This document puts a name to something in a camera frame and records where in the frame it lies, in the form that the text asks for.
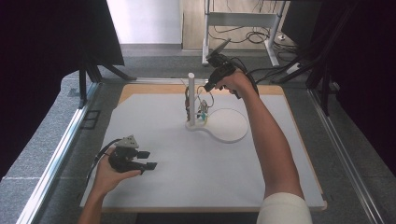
person's right arm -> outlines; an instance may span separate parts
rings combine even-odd
[[[248,78],[242,71],[237,70],[219,81],[216,88],[221,86],[237,91],[245,103],[254,146],[265,181],[264,198],[278,192],[291,193],[304,198],[289,143],[252,88]]]

forearm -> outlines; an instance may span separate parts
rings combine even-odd
[[[92,191],[85,202],[85,206],[82,210],[81,216],[79,217],[78,224],[94,224],[100,223],[102,204],[105,198],[105,194],[96,193]]]
[[[266,184],[265,197],[282,191],[303,198],[298,172],[285,135],[253,89],[244,89],[242,94]]]

round white base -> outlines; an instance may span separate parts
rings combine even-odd
[[[193,126],[186,122],[186,127],[190,131],[208,132],[224,143],[237,142],[248,133],[248,121],[241,113],[230,108],[214,111],[207,123],[197,119]]]

white sleeve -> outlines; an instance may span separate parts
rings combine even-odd
[[[312,223],[304,199],[290,193],[275,193],[262,202],[257,224]]]

person's left arm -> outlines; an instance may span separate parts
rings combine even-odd
[[[108,162],[108,154],[114,148],[110,148],[103,158],[99,161],[96,171],[96,177],[87,202],[78,219],[78,224],[82,223],[100,223],[102,204],[106,195],[113,190],[123,179],[140,175],[140,170],[133,170],[125,173],[116,172]]]

